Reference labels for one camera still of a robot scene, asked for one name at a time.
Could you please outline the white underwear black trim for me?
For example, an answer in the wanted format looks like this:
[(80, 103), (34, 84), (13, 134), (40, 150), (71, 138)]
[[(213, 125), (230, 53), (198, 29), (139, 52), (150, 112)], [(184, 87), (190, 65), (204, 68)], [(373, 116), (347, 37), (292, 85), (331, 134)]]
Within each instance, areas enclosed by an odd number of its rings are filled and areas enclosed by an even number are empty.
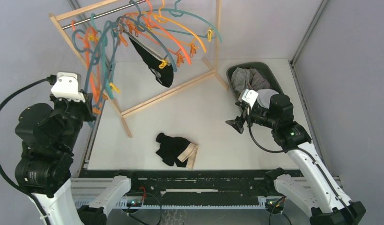
[(257, 103), (266, 109), (269, 109), (270, 107), (270, 100), (273, 95), (278, 94), (277, 91), (273, 89), (260, 89), (257, 90), (258, 97), (257, 97)]

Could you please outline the black underwear beige waistband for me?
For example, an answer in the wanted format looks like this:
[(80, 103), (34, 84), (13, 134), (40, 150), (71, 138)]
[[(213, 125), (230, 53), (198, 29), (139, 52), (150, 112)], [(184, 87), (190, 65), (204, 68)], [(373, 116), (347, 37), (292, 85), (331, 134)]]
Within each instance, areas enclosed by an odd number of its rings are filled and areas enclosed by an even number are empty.
[(171, 137), (159, 133), (156, 137), (159, 149), (155, 152), (168, 166), (187, 168), (192, 170), (199, 146), (183, 137)]

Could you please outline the teal hanger front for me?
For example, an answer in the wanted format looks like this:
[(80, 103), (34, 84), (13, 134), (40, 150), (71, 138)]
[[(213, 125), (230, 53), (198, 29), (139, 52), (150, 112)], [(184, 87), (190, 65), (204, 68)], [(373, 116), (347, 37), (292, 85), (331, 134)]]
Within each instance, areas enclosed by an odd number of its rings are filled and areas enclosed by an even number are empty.
[[(113, 100), (114, 99), (113, 92), (117, 92), (117, 93), (120, 92), (120, 90), (113, 83), (114, 67), (115, 67), (114, 59), (115, 59), (116, 50), (118, 48), (118, 45), (120, 44), (120, 35), (117, 30), (117, 27), (115, 26), (115, 23), (109, 20), (105, 22), (104, 27), (101, 30), (98, 29), (94, 21), (95, 16), (96, 14), (92, 13), (90, 15), (90, 18), (91, 18), (92, 26), (98, 32), (99, 40), (98, 40), (98, 44), (95, 46), (96, 55), (92, 57), (92, 59), (99, 60), (100, 74), (102, 75), (101, 81), (103, 82), (101, 94), (105, 94), (108, 97), (108, 99)], [(111, 36), (112, 38), (111, 59), (108, 59), (108, 57), (106, 56), (106, 49), (109, 45), (108, 36)]]

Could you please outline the slate blue clip hanger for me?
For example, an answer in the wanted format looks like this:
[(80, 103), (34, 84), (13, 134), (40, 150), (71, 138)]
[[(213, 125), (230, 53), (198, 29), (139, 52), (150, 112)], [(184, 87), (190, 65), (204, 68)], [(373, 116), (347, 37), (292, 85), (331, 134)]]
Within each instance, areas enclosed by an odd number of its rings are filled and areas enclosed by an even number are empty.
[[(93, 94), (93, 114), (100, 115), (102, 101), (113, 100), (113, 92), (120, 93), (120, 89), (113, 82), (115, 53), (124, 40), (114, 22), (107, 21), (103, 30), (90, 26), (86, 30), (76, 29), (75, 20), (71, 21), (72, 44), (79, 53), (85, 55), (87, 64), (87, 78), (85, 90), (90, 89)], [(106, 63), (106, 48), (108, 46), (108, 34), (112, 38), (113, 53), (109, 63)]]

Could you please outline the orange clip hanger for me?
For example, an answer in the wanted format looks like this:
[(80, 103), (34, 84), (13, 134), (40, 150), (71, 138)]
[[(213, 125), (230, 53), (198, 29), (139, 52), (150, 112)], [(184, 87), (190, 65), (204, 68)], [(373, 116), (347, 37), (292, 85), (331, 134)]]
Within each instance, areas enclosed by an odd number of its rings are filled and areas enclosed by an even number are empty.
[(98, 44), (99, 36), (98, 32), (94, 27), (88, 27), (87, 30), (85, 31), (84, 36), (80, 36), (78, 33), (76, 33), (76, 28), (75, 28), (75, 20), (71, 21), (71, 27), (73, 29), (73, 34), (81, 40), (84, 44), (83, 50), (85, 53), (85, 59), (86, 59), (86, 64), (87, 66), (90, 66), (92, 63), (93, 66), (96, 67), (97, 75), (96, 78), (92, 75), (92, 72), (90, 72), (90, 77), (89, 77), (89, 84), (91, 87), (91, 91), (93, 94), (94, 101), (96, 103), (95, 106), (92, 108), (92, 112), (95, 114), (101, 114), (100, 108), (102, 107), (102, 103), (100, 103), (100, 97), (104, 97), (105, 100), (108, 99), (108, 97), (105, 94), (101, 94), (102, 86), (101, 84), (101, 77), (100, 77), (100, 66), (99, 66), (99, 60), (98, 59), (92, 59), (91, 54), (93, 50), (91, 49), (91, 44)]

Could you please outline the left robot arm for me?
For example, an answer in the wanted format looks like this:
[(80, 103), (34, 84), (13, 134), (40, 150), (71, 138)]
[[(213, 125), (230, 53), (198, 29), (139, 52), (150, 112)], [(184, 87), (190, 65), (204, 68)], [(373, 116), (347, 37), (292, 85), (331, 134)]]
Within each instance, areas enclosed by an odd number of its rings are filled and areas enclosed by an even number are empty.
[(120, 198), (140, 189), (137, 180), (115, 176), (96, 199), (75, 206), (70, 166), (83, 123), (95, 120), (92, 98), (86, 93), (76, 100), (51, 95), (53, 106), (38, 103), (28, 107), (15, 128), (22, 140), (15, 178), (46, 225), (104, 225)]

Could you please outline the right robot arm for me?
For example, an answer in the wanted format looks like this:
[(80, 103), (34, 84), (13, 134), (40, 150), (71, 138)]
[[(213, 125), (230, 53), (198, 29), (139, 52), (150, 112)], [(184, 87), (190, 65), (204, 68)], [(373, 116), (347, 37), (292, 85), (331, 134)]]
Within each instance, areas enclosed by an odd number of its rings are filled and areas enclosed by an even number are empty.
[(287, 95), (269, 89), (246, 89), (236, 105), (242, 113), (227, 124), (239, 133), (244, 131), (244, 125), (269, 128), (280, 153), (294, 161), (309, 184), (309, 188), (304, 188), (285, 170), (276, 168), (266, 173), (264, 189), (268, 194), (280, 193), (292, 201), (312, 225), (356, 225), (361, 221), (365, 207), (353, 201), (330, 174), (310, 135), (294, 120), (294, 107)]

